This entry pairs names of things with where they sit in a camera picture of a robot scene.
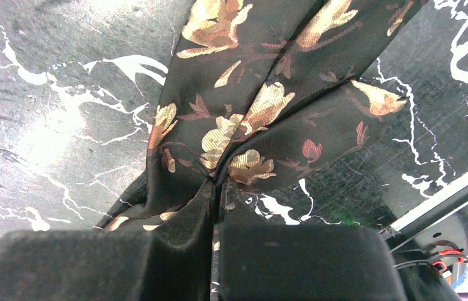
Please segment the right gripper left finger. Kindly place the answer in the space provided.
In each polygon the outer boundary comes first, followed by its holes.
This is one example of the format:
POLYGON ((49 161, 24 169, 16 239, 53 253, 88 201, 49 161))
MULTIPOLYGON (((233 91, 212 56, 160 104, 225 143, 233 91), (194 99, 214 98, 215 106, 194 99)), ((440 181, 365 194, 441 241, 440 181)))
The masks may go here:
POLYGON ((152 231, 6 233, 0 300, 209 300, 215 192, 152 231))

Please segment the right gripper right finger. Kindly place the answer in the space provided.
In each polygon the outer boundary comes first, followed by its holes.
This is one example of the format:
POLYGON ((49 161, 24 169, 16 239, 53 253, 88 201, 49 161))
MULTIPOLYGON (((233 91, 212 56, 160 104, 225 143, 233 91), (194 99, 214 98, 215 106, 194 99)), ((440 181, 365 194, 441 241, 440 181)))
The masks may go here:
POLYGON ((373 229, 267 224, 239 185, 222 185, 219 300, 405 300, 387 244, 373 229))

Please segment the black gold floral tie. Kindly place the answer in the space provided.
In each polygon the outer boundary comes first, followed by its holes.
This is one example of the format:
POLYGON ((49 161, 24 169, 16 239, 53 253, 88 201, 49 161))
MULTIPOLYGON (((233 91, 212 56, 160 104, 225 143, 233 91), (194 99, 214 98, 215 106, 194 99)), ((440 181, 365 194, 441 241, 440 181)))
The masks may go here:
POLYGON ((407 98, 361 80, 424 1, 195 1, 146 168, 99 222, 152 230, 203 184, 267 193, 373 144, 407 98))

